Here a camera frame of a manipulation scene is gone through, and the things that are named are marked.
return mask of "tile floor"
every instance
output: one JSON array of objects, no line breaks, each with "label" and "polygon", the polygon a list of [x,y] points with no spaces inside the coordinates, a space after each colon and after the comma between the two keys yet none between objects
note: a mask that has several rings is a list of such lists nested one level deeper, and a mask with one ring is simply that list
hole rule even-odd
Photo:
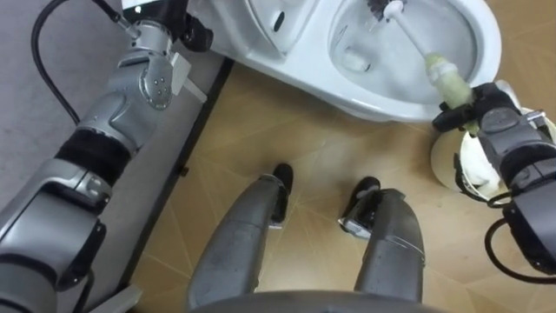
[{"label": "tile floor", "polygon": [[[489,0],[504,35],[500,77],[522,103],[556,120],[556,1]],[[279,162],[295,168],[284,230],[269,233],[259,290],[351,290],[366,243],[335,222],[367,175],[407,194],[427,250],[424,302],[451,312],[556,312],[556,287],[516,282],[487,260],[482,238],[498,211],[443,188],[426,125],[365,123],[284,83],[236,65],[144,251],[135,312],[183,312],[188,280],[239,193]],[[508,231],[504,263],[531,273]]]}]

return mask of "floor tile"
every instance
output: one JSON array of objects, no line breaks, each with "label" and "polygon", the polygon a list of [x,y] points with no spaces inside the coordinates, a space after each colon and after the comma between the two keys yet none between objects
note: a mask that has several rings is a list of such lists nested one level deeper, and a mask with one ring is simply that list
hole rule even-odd
[{"label": "floor tile", "polygon": [[216,228],[215,212],[200,175],[199,166],[194,162],[188,175],[178,181],[170,198],[193,268]]},{"label": "floor tile", "polygon": [[183,313],[186,308],[186,292],[187,284],[184,283],[160,295],[151,298],[142,298],[131,313]]},{"label": "floor tile", "polygon": [[515,37],[556,19],[553,0],[498,0],[491,1],[502,34]]},{"label": "floor tile", "polygon": [[191,276],[191,262],[170,203],[158,218],[144,253],[185,276]]},{"label": "floor tile", "polygon": [[304,216],[294,210],[257,290],[335,289],[326,274],[324,260],[315,249],[318,247],[309,237]]},{"label": "floor tile", "polygon": [[424,304],[446,312],[474,312],[467,289],[461,284],[428,269],[425,269],[424,280]]},{"label": "floor tile", "polygon": [[[534,275],[528,266],[521,269],[513,269],[525,275]],[[467,287],[485,296],[496,303],[516,312],[528,312],[537,292],[538,285],[522,283],[512,279],[505,274],[487,277],[481,281],[468,284]]]},{"label": "floor tile", "polygon": [[186,276],[144,254],[131,278],[131,283],[142,290],[141,299],[144,301],[183,286],[187,282],[188,278]]},{"label": "floor tile", "polygon": [[469,297],[477,313],[517,313],[475,292],[469,291]]}]

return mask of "toilet bowl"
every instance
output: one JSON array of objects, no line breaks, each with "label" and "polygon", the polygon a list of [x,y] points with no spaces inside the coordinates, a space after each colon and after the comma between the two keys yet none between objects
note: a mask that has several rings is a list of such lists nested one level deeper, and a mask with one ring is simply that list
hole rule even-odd
[{"label": "toilet bowl", "polygon": [[[216,52],[350,115],[428,122],[440,113],[441,98],[419,52],[395,21],[374,20],[367,0],[190,3],[190,13],[214,30]],[[458,65],[470,85],[494,80],[501,37],[484,0],[407,0],[404,15],[431,50]]]}]

